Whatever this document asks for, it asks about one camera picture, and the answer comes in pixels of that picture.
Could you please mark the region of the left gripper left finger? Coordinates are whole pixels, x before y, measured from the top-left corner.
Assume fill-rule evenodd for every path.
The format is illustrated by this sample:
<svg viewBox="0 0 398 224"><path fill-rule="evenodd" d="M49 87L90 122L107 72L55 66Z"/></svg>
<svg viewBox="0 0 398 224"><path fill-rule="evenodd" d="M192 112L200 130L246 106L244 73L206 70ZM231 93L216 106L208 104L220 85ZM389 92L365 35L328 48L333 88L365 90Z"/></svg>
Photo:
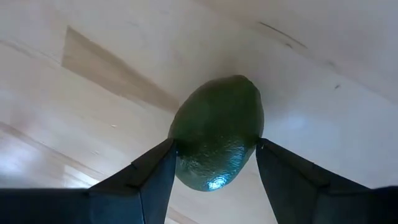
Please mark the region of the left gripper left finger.
<svg viewBox="0 0 398 224"><path fill-rule="evenodd" d="M164 224L176 156L166 139L88 189L0 189L0 224Z"/></svg>

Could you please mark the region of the large green avocado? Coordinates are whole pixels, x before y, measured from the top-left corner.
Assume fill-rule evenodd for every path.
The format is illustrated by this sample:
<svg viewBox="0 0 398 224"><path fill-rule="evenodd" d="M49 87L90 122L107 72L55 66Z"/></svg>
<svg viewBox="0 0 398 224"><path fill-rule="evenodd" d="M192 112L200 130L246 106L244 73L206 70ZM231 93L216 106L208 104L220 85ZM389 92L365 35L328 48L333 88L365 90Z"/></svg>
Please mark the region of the large green avocado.
<svg viewBox="0 0 398 224"><path fill-rule="evenodd" d="M169 129L178 149L176 176L202 192L228 185L263 130L261 94L253 82L243 75L206 82L178 109Z"/></svg>

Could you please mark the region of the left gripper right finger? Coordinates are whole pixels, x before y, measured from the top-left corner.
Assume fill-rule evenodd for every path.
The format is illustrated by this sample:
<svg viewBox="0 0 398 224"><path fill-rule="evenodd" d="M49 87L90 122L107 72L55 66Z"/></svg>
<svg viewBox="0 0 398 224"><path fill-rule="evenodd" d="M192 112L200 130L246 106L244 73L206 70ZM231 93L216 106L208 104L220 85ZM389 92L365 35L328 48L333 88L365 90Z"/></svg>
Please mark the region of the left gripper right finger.
<svg viewBox="0 0 398 224"><path fill-rule="evenodd" d="M256 161L278 224L398 224L398 186L367 188L268 139Z"/></svg>

